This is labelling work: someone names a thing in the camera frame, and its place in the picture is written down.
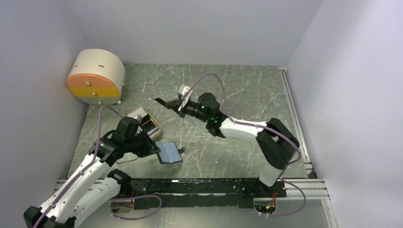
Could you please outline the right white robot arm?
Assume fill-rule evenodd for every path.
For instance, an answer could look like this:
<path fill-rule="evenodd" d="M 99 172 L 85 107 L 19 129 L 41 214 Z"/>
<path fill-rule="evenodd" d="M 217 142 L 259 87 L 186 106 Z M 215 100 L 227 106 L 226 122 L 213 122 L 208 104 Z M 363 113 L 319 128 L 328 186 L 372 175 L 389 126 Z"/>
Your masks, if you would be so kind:
<path fill-rule="evenodd" d="M 274 183 L 291 163 L 300 146 L 296 137 L 279 119 L 271 118 L 268 122 L 232 119 L 220 110 L 220 104 L 212 93 L 200 95 L 197 102 L 185 101 L 183 95 L 171 101 L 161 98 L 155 98 L 155 101 L 181 118 L 189 115 L 205 122 L 206 129 L 213 136 L 256 143 L 266 159 L 256 185 L 258 194 L 263 197 L 274 191 Z"/>

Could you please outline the beige wooden card tray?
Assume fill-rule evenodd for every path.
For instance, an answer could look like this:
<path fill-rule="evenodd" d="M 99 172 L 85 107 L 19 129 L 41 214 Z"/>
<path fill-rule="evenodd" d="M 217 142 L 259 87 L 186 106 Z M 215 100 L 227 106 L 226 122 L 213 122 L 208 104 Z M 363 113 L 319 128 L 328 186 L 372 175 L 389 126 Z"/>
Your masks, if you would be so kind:
<path fill-rule="evenodd" d="M 135 118 L 136 116 L 141 116 L 141 126 L 147 132 L 152 140 L 156 140 L 162 130 L 161 125 L 156 121 L 154 117 L 144 108 L 138 107 L 127 114 L 128 117 Z"/>

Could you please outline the black leather card holder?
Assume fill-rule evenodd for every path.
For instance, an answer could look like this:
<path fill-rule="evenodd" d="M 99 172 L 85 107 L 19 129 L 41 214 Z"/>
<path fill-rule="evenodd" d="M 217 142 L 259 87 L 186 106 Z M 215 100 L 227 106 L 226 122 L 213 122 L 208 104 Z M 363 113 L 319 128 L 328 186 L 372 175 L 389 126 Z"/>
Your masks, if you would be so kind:
<path fill-rule="evenodd" d="M 185 147 L 178 148 L 175 142 L 155 142 L 160 149 L 157 157 L 161 164 L 173 164 L 182 162 L 182 154 L 185 152 Z"/>

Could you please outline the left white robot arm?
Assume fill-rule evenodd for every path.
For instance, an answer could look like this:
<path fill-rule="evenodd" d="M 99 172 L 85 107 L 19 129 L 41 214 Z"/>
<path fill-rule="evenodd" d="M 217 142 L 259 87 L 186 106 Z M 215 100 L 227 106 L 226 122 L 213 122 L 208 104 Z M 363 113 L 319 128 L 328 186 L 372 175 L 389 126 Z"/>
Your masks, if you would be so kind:
<path fill-rule="evenodd" d="M 77 228 L 95 210 L 111 198 L 124 198 L 132 192 L 131 177 L 115 169 L 90 190 L 94 182 L 124 154 L 131 152 L 138 158 L 161 150 L 142 130 L 141 122 L 123 117 L 115 130 L 98 139 L 72 176 L 39 207 L 31 206 L 23 214 L 29 228 Z"/>

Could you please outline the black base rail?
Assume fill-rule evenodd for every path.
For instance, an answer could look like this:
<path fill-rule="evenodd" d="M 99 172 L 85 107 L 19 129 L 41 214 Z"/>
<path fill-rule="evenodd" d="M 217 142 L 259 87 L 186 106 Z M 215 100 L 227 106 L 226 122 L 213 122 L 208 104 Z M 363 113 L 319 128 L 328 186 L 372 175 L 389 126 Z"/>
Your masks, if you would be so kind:
<path fill-rule="evenodd" d="M 275 203 L 286 197 L 285 184 L 276 181 L 268 187 L 258 178 L 228 179 L 132 179 L 131 189 L 111 203 L 113 212 L 132 209 L 193 208 L 236 206 L 254 209 L 255 202 Z"/>

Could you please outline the round pastel drawer box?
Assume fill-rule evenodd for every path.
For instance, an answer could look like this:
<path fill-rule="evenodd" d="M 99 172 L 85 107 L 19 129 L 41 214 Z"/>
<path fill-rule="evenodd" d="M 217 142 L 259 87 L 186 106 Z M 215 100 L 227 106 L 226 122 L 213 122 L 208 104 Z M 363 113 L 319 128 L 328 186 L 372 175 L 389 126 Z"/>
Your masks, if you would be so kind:
<path fill-rule="evenodd" d="M 69 91 L 90 105 L 121 103 L 125 67 L 115 54 L 103 49 L 82 50 L 67 77 Z"/>

